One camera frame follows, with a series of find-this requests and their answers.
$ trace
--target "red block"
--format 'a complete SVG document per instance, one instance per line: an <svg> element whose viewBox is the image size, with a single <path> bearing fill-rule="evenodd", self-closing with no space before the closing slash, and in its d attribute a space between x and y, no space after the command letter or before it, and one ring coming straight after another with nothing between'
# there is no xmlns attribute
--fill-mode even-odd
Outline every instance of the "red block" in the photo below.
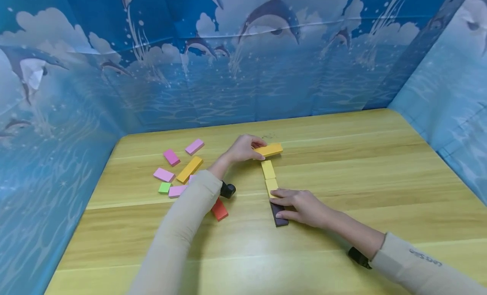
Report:
<svg viewBox="0 0 487 295"><path fill-rule="evenodd" d="M223 202L221 202L220 198L217 199L215 205L211 208L211 211L218 221L221 221L223 218L228 216L227 209L225 208L225 205L223 205Z"/></svg>

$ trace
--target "wooden block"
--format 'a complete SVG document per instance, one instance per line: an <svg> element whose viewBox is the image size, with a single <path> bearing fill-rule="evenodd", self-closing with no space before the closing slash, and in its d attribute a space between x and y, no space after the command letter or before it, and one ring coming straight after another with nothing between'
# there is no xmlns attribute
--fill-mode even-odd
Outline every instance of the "wooden block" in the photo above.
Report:
<svg viewBox="0 0 487 295"><path fill-rule="evenodd" d="M272 162L270 160L262 161L260 165L262 166L264 179L268 180L276 178L276 174L274 173L274 168L272 167Z"/></svg>
<svg viewBox="0 0 487 295"><path fill-rule="evenodd" d="M211 212L215 215L218 221L221 221L223 218L228 216L227 209L225 208L225 205L223 205L223 202L221 202L220 198L216 200L215 205L211 208Z"/></svg>
<svg viewBox="0 0 487 295"><path fill-rule="evenodd" d="M181 171L176 180L179 182L186 184L188 182L189 176L192 175L200 166L203 164L203 160L200 157L193 157L191 161L184 167L183 171Z"/></svg>
<svg viewBox="0 0 487 295"><path fill-rule="evenodd" d="M157 179L171 183L174 180L174 174L162 168L157 168L154 173L154 177Z"/></svg>
<svg viewBox="0 0 487 295"><path fill-rule="evenodd" d="M173 150L164 151L163 154L172 167L176 166L181 162Z"/></svg>
<svg viewBox="0 0 487 295"><path fill-rule="evenodd" d="M169 193L169 188L171 187L171 183L168 182L163 182L159 186L159 193L160 194L166 194Z"/></svg>
<svg viewBox="0 0 487 295"><path fill-rule="evenodd" d="M265 181L265 186L267 187L267 194L269 195L269 198L278 198L276 196L271 195L271 190L276 190L279 187L277 186L277 180L276 179L268 179Z"/></svg>
<svg viewBox="0 0 487 295"><path fill-rule="evenodd" d="M177 198L179 197L183 191L188 187L187 185L181 185L181 186L173 186L169 189L169 198Z"/></svg>
<svg viewBox="0 0 487 295"><path fill-rule="evenodd" d="M269 144L264 147L255 148L254 150L262 154L264 157L270 157L283 152L281 143Z"/></svg>
<svg viewBox="0 0 487 295"><path fill-rule="evenodd" d="M284 206L271 203L272 217L274 218L276 227L284 227L289 224L287 219L276 218L276 214L282 210L284 210Z"/></svg>
<svg viewBox="0 0 487 295"><path fill-rule="evenodd" d="M196 153L196 151L200 150L203 146L205 145L205 143L200 140L200 139L197 139L196 141L192 142L188 147L186 147L186 152L188 152L188 154L190 156L192 156L193 154Z"/></svg>

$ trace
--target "yellow block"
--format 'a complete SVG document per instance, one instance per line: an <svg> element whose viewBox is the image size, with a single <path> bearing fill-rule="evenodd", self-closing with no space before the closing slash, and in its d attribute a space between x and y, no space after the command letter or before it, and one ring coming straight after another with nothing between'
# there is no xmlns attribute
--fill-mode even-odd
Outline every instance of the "yellow block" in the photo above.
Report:
<svg viewBox="0 0 487 295"><path fill-rule="evenodd" d="M272 167L272 162L270 160L262 161L260 163L262 166L262 171L264 173L264 179L275 179L276 174L274 173L274 168Z"/></svg>
<svg viewBox="0 0 487 295"><path fill-rule="evenodd" d="M277 186L277 180L276 179L268 179L265 181L265 186L267 187L267 194L269 195L269 198L278 198L276 196L271 195L271 190L276 190L279 187Z"/></svg>
<svg viewBox="0 0 487 295"><path fill-rule="evenodd" d="M200 166L203 164L203 159L200 157L193 157L191 161L184 167L183 171L181 171L176 180L179 182L186 184L188 182L189 176L192 175Z"/></svg>
<svg viewBox="0 0 487 295"><path fill-rule="evenodd" d="M282 153L282 146L281 143L275 143L264 147L255 148L254 150L262 154L264 157L270 157Z"/></svg>

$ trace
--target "person's right hand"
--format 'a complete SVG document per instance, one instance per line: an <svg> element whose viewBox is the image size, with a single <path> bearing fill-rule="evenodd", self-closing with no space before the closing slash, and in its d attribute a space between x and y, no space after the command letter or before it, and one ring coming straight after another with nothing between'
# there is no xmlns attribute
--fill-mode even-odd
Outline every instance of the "person's right hand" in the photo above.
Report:
<svg viewBox="0 0 487 295"><path fill-rule="evenodd" d="M272 195L279 197L271 198L270 201L277 205L294 206L296 211L283 210L276 214L276 218L283 218L301 222L311 227L328 228L333 215L336 214L332 208L324 205L309 190L276 189L271 191Z"/></svg>

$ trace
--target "beige sleeve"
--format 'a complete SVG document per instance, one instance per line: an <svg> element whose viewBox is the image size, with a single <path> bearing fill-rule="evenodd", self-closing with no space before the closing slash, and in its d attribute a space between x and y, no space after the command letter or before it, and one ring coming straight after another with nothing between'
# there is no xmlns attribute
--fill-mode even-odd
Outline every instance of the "beige sleeve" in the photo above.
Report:
<svg viewBox="0 0 487 295"><path fill-rule="evenodd" d="M189 247L203 217L220 195L222 181L199 171L164 217L129 295L176 295Z"/></svg>
<svg viewBox="0 0 487 295"><path fill-rule="evenodd" d="M476 281L391 233L371 266L414 295L487 295Z"/></svg>

